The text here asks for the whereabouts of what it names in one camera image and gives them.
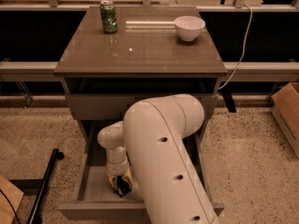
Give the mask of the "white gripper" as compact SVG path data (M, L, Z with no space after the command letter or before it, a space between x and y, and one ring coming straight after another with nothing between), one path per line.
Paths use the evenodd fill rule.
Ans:
M121 176L122 180L125 181L130 187L133 185L133 176L129 169L127 161L122 163L107 163L107 175L108 181L114 190L118 189L117 177Z

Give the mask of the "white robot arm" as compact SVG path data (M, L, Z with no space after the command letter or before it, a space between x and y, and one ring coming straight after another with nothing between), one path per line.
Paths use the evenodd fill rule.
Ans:
M133 169L151 224L220 224L183 144L204 119L189 94L150 98L97 135L109 173Z

